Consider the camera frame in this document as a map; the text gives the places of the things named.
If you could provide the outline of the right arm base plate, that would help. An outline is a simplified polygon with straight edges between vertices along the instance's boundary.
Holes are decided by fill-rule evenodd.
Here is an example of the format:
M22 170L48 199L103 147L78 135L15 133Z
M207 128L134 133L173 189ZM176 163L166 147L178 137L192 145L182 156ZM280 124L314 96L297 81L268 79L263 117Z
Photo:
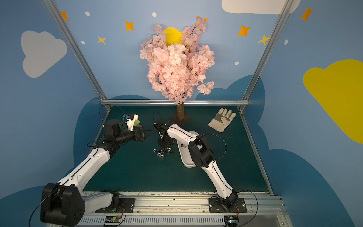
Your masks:
M238 198L235 205L229 206L227 202L219 197L213 196L208 198L210 213L247 213L247 205L244 198Z

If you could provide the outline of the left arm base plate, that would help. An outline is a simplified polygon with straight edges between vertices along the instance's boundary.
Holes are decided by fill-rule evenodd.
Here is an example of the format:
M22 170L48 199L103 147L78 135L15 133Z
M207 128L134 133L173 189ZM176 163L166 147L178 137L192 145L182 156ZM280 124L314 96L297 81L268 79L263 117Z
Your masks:
M95 213L133 213L135 208L135 198L119 198L118 202L108 207L96 210Z

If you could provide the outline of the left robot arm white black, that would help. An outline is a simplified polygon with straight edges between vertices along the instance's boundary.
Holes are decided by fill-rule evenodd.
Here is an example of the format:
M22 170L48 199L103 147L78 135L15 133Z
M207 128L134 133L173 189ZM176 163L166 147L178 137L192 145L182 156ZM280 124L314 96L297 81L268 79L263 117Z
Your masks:
M59 182L49 183L43 188L41 222L74 227L89 213L101 209L119 211L122 205L116 192L103 191L86 196L83 190L120 146L130 141L143 142L151 132L142 126L135 126L130 119L125 123L117 119L107 121L103 137L95 143L90 154Z

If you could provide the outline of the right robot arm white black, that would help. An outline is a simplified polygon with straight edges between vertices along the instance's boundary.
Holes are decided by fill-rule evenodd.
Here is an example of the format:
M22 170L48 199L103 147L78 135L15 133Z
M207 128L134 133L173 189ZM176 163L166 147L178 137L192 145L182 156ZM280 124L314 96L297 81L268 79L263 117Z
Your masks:
M238 200L238 194L224 178L217 165L215 155L205 135L194 131L186 131L176 123L169 121L154 123L160 138L158 143L162 148L168 148L177 143L181 160L185 167L200 167L210 178L222 204L231 209Z

